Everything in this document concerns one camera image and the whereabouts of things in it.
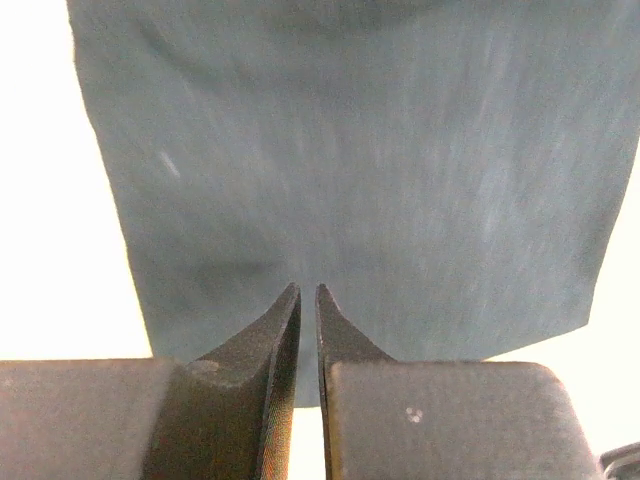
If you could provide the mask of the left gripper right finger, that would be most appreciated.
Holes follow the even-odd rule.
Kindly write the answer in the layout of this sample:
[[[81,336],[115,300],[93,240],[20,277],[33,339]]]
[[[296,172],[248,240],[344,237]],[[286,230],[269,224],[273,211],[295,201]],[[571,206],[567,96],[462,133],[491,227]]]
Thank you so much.
[[[527,362],[401,362],[316,291],[330,479],[599,479],[562,382]]]

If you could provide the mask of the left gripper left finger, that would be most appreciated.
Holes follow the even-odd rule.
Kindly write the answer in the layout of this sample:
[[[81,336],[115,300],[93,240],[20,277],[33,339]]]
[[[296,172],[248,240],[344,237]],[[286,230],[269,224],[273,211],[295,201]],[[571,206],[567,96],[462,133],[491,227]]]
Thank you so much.
[[[283,479],[301,326],[289,285],[259,319],[186,364],[5,361],[5,479]]]

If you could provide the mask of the black t shirt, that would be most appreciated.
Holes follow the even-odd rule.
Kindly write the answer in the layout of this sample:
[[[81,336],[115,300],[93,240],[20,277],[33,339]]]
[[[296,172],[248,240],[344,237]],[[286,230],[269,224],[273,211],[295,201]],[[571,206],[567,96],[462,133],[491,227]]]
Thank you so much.
[[[635,1],[72,1],[152,351],[315,290],[401,360],[584,326],[639,137]]]

